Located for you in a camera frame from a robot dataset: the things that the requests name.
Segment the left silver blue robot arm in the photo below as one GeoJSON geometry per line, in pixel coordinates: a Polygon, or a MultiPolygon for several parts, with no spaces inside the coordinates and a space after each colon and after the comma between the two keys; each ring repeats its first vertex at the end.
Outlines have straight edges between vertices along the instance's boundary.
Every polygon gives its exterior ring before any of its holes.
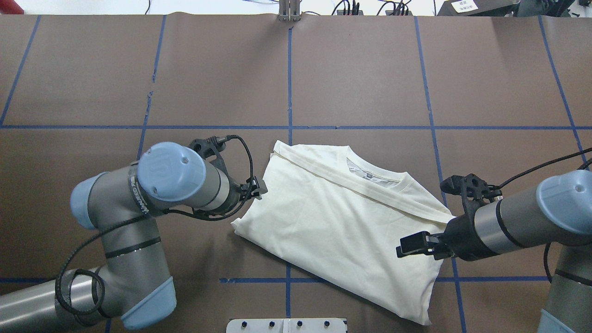
{"type": "Polygon", "coordinates": [[[63,333],[116,317],[139,330],[164,320],[176,290],[157,218],[222,221],[265,192],[238,135],[159,142],[130,165],[79,183],[70,208],[96,234],[52,280],[1,297],[1,331],[63,333]]]}

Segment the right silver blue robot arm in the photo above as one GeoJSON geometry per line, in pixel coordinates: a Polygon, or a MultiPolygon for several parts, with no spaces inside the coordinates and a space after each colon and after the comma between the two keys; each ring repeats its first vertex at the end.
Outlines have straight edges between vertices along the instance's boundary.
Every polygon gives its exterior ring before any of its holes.
{"type": "Polygon", "coordinates": [[[464,213],[438,234],[401,238],[397,257],[423,254],[435,260],[488,259],[556,242],[562,245],[551,278],[540,333],[591,331],[591,173],[577,169],[503,197],[501,188],[473,173],[442,181],[443,192],[462,199],[464,213]]]}

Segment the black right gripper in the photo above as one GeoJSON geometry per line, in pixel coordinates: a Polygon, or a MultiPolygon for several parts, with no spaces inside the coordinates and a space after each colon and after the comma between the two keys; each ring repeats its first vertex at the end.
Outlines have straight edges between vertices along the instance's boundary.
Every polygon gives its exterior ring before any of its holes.
{"type": "Polygon", "coordinates": [[[399,259],[411,255],[432,256],[434,260],[450,259],[451,257],[464,261],[482,259],[482,243],[478,240],[475,228],[465,216],[453,218],[448,222],[441,241],[446,248],[436,247],[440,241],[436,235],[421,231],[400,239],[400,246],[396,247],[399,259]]]}

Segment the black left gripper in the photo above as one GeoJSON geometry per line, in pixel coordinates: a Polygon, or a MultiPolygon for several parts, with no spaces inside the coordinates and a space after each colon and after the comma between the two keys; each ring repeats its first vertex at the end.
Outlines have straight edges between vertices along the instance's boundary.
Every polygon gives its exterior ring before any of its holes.
{"type": "Polygon", "coordinates": [[[246,179],[243,183],[234,181],[235,206],[244,205],[249,200],[262,200],[262,194],[266,194],[268,188],[264,180],[258,177],[246,179]]]}

